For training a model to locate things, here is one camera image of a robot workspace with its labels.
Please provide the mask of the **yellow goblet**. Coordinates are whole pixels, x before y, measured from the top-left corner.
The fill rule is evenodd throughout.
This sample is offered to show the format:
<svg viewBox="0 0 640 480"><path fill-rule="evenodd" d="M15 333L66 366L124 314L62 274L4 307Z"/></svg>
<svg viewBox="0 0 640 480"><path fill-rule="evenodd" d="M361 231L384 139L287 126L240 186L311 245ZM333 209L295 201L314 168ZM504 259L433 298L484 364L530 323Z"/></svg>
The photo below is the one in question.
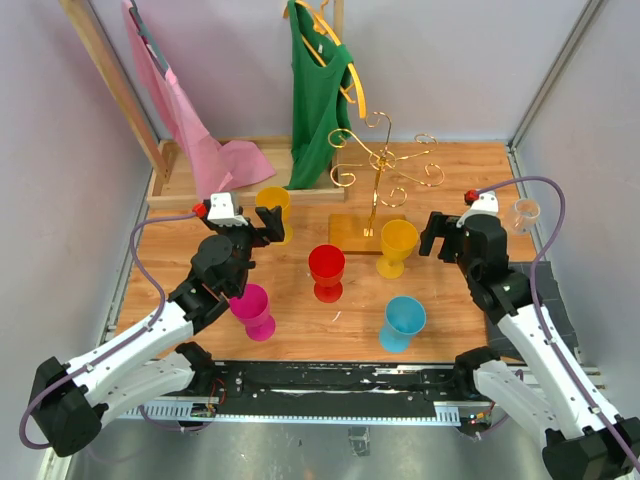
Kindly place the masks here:
<svg viewBox="0 0 640 480"><path fill-rule="evenodd" d="M386 279L400 277L405 269L404 261L412 253L418 239L417 229L407 220L387 222L380 234L382 256L376 262L378 273Z"/></svg>
<svg viewBox="0 0 640 480"><path fill-rule="evenodd" d="M291 212L289 191L279 186L266 187L257 193L255 202L258 207L266 207L268 209L272 209L276 206L281 207L284 227L284 240L282 241L282 244L287 245L293 238L293 228L289 224Z"/></svg>

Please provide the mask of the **clear wine glass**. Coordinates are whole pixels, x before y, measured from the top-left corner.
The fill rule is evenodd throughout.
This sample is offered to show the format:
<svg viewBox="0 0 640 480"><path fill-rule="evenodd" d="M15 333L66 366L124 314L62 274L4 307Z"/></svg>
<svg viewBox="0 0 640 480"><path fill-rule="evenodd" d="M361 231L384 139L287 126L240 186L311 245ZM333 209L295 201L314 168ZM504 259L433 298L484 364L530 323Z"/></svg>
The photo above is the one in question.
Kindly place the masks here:
<svg viewBox="0 0 640 480"><path fill-rule="evenodd" d="M505 215L504 226L514 235L528 234L536 225L540 212L540 206L535 200L519 199Z"/></svg>

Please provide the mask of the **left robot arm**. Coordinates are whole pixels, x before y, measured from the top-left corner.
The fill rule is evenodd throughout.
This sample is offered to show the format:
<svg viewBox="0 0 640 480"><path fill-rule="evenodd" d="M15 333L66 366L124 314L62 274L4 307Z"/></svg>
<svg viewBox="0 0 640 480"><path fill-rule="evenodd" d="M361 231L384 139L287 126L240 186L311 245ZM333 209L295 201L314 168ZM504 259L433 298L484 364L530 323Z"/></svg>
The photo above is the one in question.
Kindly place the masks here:
<svg viewBox="0 0 640 480"><path fill-rule="evenodd" d="M285 238L282 206L258 206L260 226L227 194L165 216L165 223L201 220L211 230L190 260L186 277L171 292L142 265L137 241L154 224L133 227L129 255L156 289L153 310L120 333L104 333L86 353L68 361L52 356L36 369L28 405L19 423L21 443L72 456L89 446L101 430L133 408L187 390L200 396L214 383L212 359L193 337L216 322L247 289L256 263L252 253Z"/></svg>

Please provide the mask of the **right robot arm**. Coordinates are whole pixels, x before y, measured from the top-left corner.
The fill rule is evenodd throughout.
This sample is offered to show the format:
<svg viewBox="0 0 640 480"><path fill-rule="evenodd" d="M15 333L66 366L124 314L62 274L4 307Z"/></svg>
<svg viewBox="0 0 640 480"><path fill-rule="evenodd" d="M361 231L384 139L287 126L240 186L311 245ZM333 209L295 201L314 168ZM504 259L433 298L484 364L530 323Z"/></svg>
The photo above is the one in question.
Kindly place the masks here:
<svg viewBox="0 0 640 480"><path fill-rule="evenodd" d="M536 306L531 274L512 269L507 233L492 215L462 219L434 211L421 234L419 253L443 241L439 259L461 270L471 297L518 350L539 387L515 377L500 356L479 347L457 356L455 392L484 396L537 442L554 479L630 479L639 470L639 420L625 418L598 391Z"/></svg>

